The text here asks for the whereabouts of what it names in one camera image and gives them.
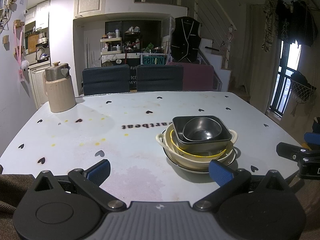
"white plate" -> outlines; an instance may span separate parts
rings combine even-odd
[[[182,164],[178,163],[176,160],[172,160],[169,156],[169,154],[166,152],[166,150],[163,148],[165,155],[167,156],[167,158],[176,166],[178,166],[180,169],[184,170],[184,171],[188,171],[191,173],[196,173],[196,174],[209,174],[209,171],[201,171],[201,170],[192,170],[186,166],[183,166]],[[228,158],[223,161],[222,163],[226,166],[229,166],[231,163],[234,162],[234,160],[236,159],[236,151],[233,149],[232,153],[228,156]]]

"window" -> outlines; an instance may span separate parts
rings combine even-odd
[[[275,91],[270,110],[282,116],[290,96],[290,77],[297,70],[301,53],[301,45],[297,41],[292,44],[281,44],[281,56]]]

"upper cabinet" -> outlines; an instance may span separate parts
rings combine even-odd
[[[36,6],[28,10],[26,14],[26,25],[36,20],[36,10]]]
[[[49,26],[50,0],[39,3],[36,10],[36,31],[43,30]]]
[[[75,18],[105,13],[106,0],[75,0]]]

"pink lanyard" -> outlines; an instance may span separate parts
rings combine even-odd
[[[20,47],[18,50],[18,42],[17,42],[17,31],[16,31],[16,26],[14,26],[13,28],[13,34],[15,36],[15,41],[16,41],[16,52],[17,52],[17,60],[18,60],[18,64],[19,64],[19,67],[21,68],[21,43],[22,43],[22,30],[20,32]]]

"bowl handle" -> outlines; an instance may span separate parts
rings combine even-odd
[[[237,134],[237,132],[234,131],[234,130],[231,130],[231,129],[230,129],[229,131],[230,131],[230,133],[232,134],[231,142],[232,142],[232,144],[235,144],[236,141],[237,141],[237,139],[238,139],[238,134]]]
[[[171,149],[170,149],[167,145],[165,145],[165,144],[160,140],[160,138],[161,138],[161,139],[164,139],[164,134],[163,134],[163,133],[159,133],[159,134],[156,135],[156,141],[157,141],[157,143],[160,144],[164,149],[166,149],[167,151],[171,152]]]

